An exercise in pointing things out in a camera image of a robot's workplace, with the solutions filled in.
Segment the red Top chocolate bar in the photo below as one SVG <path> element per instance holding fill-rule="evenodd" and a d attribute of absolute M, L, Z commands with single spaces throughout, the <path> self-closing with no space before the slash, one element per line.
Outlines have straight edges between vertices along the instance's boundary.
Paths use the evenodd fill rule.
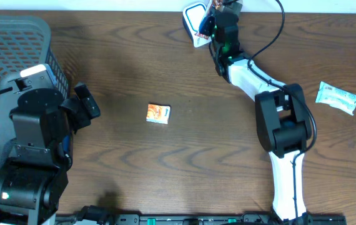
<path fill-rule="evenodd" d="M 216 15 L 221 13 L 223 9 L 224 9 L 223 0 L 210 0 L 206 6 L 204 15 L 201 17 L 200 23 L 202 19 L 206 16 L 216 17 Z M 203 39 L 210 39 L 210 36 L 204 36 L 202 34 L 199 34 L 199 27 L 195 35 Z"/>

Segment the orange tissue packet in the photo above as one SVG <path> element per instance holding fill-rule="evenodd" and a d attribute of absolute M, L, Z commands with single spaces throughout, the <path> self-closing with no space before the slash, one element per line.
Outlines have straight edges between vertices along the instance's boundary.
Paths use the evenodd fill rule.
<path fill-rule="evenodd" d="M 168 124 L 170 115 L 170 106 L 148 104 L 146 121 L 159 124 Z"/>

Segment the teal snack packet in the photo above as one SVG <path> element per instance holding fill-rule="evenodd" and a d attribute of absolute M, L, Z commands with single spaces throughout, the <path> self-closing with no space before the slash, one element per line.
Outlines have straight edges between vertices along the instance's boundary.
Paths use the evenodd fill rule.
<path fill-rule="evenodd" d="M 353 116 L 356 108 L 356 94 L 321 81 L 315 102 L 328 104 Z"/>

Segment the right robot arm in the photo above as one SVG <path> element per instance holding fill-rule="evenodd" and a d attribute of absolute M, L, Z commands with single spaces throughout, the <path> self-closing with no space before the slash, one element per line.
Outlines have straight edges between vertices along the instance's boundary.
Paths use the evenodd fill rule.
<path fill-rule="evenodd" d="M 299 84 L 284 84 L 261 69 L 239 42 L 242 1 L 210 1 L 197 35 L 210 39 L 217 73 L 255 103 L 257 137 L 272 163 L 274 221 L 310 224 L 302 194 L 302 161 L 314 145 L 315 119 Z"/>

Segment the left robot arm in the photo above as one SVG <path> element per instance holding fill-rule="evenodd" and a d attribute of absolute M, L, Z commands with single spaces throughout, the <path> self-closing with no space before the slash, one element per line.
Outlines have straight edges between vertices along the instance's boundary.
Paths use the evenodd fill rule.
<path fill-rule="evenodd" d="M 73 136 L 101 114 L 84 83 L 68 96 L 48 64 L 0 90 L 0 224 L 54 224 L 72 166 Z"/>

